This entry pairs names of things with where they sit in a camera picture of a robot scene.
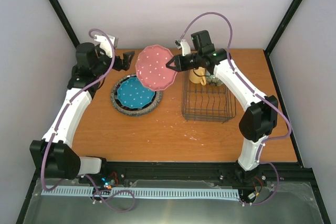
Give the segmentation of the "yellow ceramic mug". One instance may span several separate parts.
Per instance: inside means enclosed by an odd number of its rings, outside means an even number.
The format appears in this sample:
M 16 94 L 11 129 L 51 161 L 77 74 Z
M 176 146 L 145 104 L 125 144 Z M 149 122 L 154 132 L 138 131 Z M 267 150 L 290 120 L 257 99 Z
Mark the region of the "yellow ceramic mug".
M 202 67 L 190 70 L 189 72 L 190 82 L 205 86 L 207 84 L 205 72 L 206 69 Z

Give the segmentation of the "teal blue plate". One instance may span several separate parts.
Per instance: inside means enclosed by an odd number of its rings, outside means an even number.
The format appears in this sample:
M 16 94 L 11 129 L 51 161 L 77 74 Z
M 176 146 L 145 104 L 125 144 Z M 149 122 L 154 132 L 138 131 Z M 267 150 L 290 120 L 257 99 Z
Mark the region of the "teal blue plate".
M 141 109 L 150 104 L 154 95 L 155 92 L 144 87 L 135 76 L 122 81 L 117 89 L 119 102 L 130 109 Z

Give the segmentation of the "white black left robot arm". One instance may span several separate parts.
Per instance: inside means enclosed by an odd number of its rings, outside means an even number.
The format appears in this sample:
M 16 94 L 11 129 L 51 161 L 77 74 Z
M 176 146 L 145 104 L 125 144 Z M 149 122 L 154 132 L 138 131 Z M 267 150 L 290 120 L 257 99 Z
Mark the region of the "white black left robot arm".
M 134 51 L 112 58 L 108 42 L 94 45 L 79 44 L 76 64 L 71 71 L 66 97 L 52 126 L 40 141 L 32 141 L 29 150 L 42 178 L 74 179 L 90 174 L 97 183 L 108 180 L 109 170 L 101 157 L 80 157 L 72 149 L 74 134 L 84 111 L 103 82 L 103 75 L 111 67 L 116 71 L 129 70 Z

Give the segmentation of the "pink polka dot plate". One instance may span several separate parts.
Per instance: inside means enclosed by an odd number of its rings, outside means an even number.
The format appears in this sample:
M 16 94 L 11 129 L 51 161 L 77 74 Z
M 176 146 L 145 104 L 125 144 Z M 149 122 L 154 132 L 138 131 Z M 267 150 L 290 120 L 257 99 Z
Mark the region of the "pink polka dot plate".
M 170 50 L 160 45 L 144 48 L 135 64 L 136 75 L 141 84 L 152 91 L 163 91 L 175 80 L 177 72 L 166 67 L 173 58 Z

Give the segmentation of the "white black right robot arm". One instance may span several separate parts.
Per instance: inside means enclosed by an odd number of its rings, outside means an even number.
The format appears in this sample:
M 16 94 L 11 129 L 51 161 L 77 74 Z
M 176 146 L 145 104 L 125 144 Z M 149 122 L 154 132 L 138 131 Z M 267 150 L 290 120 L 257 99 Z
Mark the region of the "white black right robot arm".
M 238 125 L 244 141 L 235 168 L 237 180 L 244 183 L 256 175 L 261 151 L 277 125 L 278 100 L 266 96 L 243 75 L 228 49 L 216 49 L 208 31 L 193 33 L 191 39 L 195 51 L 182 39 L 176 41 L 182 52 L 175 56 L 160 45 L 144 48 L 136 59 L 136 76 L 145 88 L 163 91 L 178 72 L 204 68 L 228 87 L 244 111 Z

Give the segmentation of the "mint green ceramic bowl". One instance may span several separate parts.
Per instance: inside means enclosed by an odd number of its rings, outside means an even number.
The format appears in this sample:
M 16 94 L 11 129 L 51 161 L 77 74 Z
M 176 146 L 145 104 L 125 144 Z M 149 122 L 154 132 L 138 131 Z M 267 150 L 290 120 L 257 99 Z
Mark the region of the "mint green ceramic bowl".
M 213 74 L 206 77 L 206 82 L 208 85 L 214 87 L 223 85 L 223 82 L 219 78 L 215 77 Z

